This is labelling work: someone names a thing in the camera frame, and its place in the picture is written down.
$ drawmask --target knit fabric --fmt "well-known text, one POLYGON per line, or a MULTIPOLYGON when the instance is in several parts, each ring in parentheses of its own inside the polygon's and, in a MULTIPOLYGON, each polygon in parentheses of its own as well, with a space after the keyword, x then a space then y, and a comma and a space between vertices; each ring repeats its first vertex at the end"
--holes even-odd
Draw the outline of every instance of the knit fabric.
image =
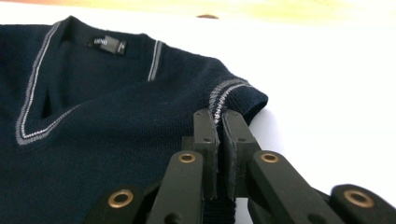
MULTIPOLYGON (((1 223, 81 223, 104 192, 160 180, 195 111, 209 108, 219 126, 229 108, 250 123, 267 100, 219 60, 147 35, 73 17, 1 25, 1 223), (104 36, 125 51, 88 44, 104 36)), ((233 223, 222 192, 205 202, 205 223, 233 223)))

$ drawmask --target striped trim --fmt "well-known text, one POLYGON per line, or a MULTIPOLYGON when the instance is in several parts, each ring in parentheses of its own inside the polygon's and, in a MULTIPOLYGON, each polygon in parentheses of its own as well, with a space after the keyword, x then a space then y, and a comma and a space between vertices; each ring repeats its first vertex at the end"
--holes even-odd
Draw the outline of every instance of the striped trim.
POLYGON ((152 63, 148 73, 148 81, 153 81, 157 75, 158 64, 161 57, 161 49, 163 48, 163 42, 157 40, 154 45, 154 51, 152 53, 152 63))
POLYGON ((59 122, 62 121, 72 110, 76 108, 76 106, 64 114, 62 114, 59 118, 57 118, 55 121, 53 121, 47 128, 43 130, 36 131, 34 133, 26 133, 25 131, 25 125, 26 125, 26 119, 29 114, 30 107, 32 106, 32 102, 35 97, 35 85, 37 83, 37 78, 40 70, 41 63, 43 62, 43 58, 47 52, 47 49, 50 45, 50 41, 52 39, 52 36, 55 34, 59 27, 60 23, 57 22, 53 25, 53 27, 49 30, 49 32, 46 34, 43 45, 41 46, 40 51, 38 52, 35 62, 33 64, 33 69, 32 69, 32 74, 30 75, 29 78, 29 83, 26 89, 26 97, 25 97, 25 102, 23 104, 23 107, 21 109, 21 114, 18 117, 17 124, 16 124, 16 138, 17 142, 19 145, 27 145, 30 144, 38 139, 45 138, 47 135, 50 134, 50 132, 56 128, 56 126, 59 124, 59 122))
POLYGON ((213 114, 214 122, 218 125, 221 119, 221 110, 225 105, 227 96, 231 91, 239 87, 250 87, 250 84, 242 79, 231 79, 221 82, 211 93, 209 99, 209 110, 213 114))

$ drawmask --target yellow surface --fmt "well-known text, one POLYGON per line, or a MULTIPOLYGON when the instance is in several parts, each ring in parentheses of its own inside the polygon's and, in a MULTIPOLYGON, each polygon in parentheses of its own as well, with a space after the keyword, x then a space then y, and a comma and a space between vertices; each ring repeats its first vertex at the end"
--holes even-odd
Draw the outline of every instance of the yellow surface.
POLYGON ((285 22, 396 21, 395 0, 3 0, 285 22))

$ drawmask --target white table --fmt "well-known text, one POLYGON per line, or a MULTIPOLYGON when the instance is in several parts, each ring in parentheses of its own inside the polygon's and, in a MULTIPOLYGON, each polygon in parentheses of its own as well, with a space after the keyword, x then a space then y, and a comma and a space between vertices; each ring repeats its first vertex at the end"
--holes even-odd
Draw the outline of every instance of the white table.
MULTIPOLYGON (((369 189, 396 206, 396 26, 206 20, 0 2, 0 23, 73 15, 91 26, 146 33, 222 60, 269 96, 250 125, 262 149, 285 156, 314 188, 369 189)), ((249 223, 237 200, 236 223, 249 223)))

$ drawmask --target garment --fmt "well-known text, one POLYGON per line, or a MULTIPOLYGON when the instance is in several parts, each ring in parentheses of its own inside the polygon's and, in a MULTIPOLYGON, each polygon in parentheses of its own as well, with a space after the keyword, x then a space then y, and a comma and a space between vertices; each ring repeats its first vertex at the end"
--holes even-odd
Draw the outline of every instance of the garment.
MULTIPOLYGON (((161 180, 195 111, 220 126, 229 108, 250 123, 267 100, 219 60, 147 35, 74 17, 2 25, 0 220, 81 223, 105 191, 161 180)), ((205 223, 227 223, 220 211, 205 206, 205 223)))

